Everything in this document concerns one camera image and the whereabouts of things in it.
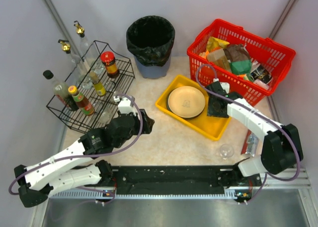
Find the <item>yellow plastic tray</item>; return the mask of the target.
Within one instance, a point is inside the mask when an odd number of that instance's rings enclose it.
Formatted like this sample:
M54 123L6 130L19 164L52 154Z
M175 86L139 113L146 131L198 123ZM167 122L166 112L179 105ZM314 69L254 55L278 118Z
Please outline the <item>yellow plastic tray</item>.
M193 80L177 75L156 101L156 107L203 136L217 141L230 118L207 116L209 96Z

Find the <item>glass jar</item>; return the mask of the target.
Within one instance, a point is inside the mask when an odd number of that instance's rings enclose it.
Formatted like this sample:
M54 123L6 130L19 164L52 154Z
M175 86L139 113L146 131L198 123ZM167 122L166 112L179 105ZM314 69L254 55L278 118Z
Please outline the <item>glass jar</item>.
M100 124L106 124L111 120L111 110L101 101L93 103L94 121Z
M107 81L105 84L105 89L109 93L111 98L119 98L119 94L122 93L122 88L114 81Z

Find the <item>red-brown sauce bottle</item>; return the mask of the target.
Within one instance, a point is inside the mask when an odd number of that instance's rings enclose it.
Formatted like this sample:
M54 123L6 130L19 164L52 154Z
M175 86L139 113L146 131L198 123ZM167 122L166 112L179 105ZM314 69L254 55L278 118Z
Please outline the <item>red-brown sauce bottle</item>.
M91 102L86 98L86 96L80 92L76 86L71 85L68 88L69 94L72 96L78 108L82 111L82 113L86 116L90 116L94 114L94 107Z

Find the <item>small glass cup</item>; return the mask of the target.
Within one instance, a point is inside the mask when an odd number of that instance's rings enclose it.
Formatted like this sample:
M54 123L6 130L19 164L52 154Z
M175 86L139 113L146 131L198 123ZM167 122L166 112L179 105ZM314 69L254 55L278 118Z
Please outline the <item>small glass cup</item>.
M230 158L234 155L234 149L231 145L229 144L223 144L220 147L220 156L223 159Z

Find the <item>small yellow seasoning bottle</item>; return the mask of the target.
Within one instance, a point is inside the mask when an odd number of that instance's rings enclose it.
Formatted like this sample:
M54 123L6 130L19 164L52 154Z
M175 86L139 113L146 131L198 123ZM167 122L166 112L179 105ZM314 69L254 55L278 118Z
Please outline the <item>small yellow seasoning bottle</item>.
M94 71L91 71L89 73L91 82L94 86L95 91L97 92L98 96L104 96L106 94L106 90L103 86L103 84L101 83L99 77L97 76L97 74Z

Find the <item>gold-capped glass bottle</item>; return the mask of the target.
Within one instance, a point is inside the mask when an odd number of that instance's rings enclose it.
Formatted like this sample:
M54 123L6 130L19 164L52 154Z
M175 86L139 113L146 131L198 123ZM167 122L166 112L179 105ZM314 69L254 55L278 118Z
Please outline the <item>gold-capped glass bottle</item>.
M80 23L75 20L74 26L76 27L76 33L80 38L79 47L84 55L84 60L87 65L94 71L97 75L101 74L104 70L101 61L99 60L99 51L97 46L91 42L85 35L85 29L80 25Z
M61 49L66 53L74 67L72 70L73 77L76 81L77 86L81 86L83 89L91 89L92 81L90 76L87 74L90 70L89 64L84 61L79 55L75 54L71 50L71 46L68 40L59 39L58 43L61 44Z

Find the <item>black-capped dark sauce bottle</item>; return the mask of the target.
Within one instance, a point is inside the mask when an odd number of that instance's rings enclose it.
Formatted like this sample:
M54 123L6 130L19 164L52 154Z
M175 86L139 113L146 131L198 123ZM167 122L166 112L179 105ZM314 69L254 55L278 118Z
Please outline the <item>black-capped dark sauce bottle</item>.
M69 86L58 80L50 70L43 72L44 78L51 82L54 95L71 111L77 111L79 108L76 105L73 97L68 92Z

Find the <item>red-lidded sauce jar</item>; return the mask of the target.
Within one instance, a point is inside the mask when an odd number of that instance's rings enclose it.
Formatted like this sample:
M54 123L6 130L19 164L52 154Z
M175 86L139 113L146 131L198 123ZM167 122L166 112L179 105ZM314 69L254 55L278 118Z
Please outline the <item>red-lidded sauce jar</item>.
M116 65L115 56L112 52L103 52L100 55L101 62L104 64L107 75L110 78L117 78L119 76L119 70Z

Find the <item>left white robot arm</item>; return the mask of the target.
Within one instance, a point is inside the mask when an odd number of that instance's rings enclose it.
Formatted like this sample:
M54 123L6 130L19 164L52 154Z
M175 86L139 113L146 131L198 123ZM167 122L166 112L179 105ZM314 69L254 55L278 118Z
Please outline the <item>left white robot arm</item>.
M18 195L26 208L35 207L53 195L82 186L107 186L113 181L111 164L100 160L82 166L101 156L113 155L114 149L131 137L150 134L155 123L144 109L135 106L134 99L120 97L118 115L105 127L94 128L73 144L33 166L19 165L14 174L19 185Z

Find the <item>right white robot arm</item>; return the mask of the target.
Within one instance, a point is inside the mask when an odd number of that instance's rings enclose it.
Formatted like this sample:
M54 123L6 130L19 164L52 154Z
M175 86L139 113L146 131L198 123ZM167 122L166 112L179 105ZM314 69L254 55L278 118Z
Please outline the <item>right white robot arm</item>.
M304 156L296 126L283 125L269 119L237 92L226 93L219 82L204 87L204 90L225 109L225 114L245 125L263 142L260 155L236 164L236 169L242 177L261 173L274 177L293 165L297 166L293 177L277 179L292 181L298 177L300 162Z

